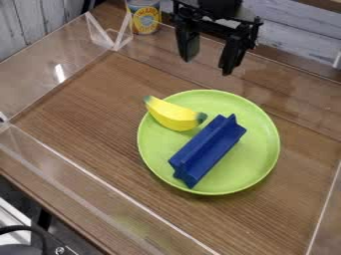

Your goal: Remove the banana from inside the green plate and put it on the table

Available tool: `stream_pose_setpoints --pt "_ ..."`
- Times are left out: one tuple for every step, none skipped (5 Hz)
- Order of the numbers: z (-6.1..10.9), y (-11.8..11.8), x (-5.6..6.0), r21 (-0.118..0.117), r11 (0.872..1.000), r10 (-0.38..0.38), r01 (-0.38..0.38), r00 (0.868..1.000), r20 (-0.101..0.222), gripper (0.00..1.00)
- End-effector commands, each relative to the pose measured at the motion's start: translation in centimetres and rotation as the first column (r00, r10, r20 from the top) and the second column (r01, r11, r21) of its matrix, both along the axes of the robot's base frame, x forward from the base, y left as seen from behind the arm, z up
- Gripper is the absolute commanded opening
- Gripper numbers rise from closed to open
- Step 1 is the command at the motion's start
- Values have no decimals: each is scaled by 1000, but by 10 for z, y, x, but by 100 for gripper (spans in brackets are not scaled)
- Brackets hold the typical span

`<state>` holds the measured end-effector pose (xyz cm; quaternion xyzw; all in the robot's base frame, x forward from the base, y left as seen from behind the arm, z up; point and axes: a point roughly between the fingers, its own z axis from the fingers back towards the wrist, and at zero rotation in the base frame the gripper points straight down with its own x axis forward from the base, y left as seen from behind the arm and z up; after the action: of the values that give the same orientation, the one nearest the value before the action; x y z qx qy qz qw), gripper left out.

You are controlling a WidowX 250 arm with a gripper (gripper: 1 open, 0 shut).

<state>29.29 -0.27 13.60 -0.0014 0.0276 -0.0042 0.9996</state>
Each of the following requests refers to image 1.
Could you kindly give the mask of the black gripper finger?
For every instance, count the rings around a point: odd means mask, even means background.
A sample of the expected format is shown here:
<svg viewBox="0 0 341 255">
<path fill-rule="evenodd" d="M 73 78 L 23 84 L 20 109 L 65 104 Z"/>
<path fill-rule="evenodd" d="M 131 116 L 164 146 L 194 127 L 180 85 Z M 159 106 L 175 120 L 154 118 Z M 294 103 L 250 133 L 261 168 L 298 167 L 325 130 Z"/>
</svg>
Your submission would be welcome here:
<svg viewBox="0 0 341 255">
<path fill-rule="evenodd" d="M 186 62 L 190 62 L 199 51 L 199 33 L 189 23 L 175 24 L 175 39 L 179 56 Z"/>
<path fill-rule="evenodd" d="M 235 67 L 241 65 L 247 50 L 247 37 L 242 34 L 233 34 L 226 38 L 225 47 L 221 53 L 218 67 L 222 74 L 229 76 Z"/>
</svg>

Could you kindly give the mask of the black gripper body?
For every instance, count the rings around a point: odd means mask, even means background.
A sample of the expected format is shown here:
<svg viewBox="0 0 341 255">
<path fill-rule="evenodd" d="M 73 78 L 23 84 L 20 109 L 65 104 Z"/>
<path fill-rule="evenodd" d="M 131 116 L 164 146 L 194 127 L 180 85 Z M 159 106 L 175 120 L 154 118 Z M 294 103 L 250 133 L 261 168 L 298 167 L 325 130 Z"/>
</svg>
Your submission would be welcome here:
<svg viewBox="0 0 341 255">
<path fill-rule="evenodd" d="M 242 6 L 243 0 L 171 1 L 171 17 L 178 29 L 190 33 L 213 33 L 221 37 L 241 34 L 246 40 L 246 48 L 255 48 L 263 21 Z"/>
</svg>

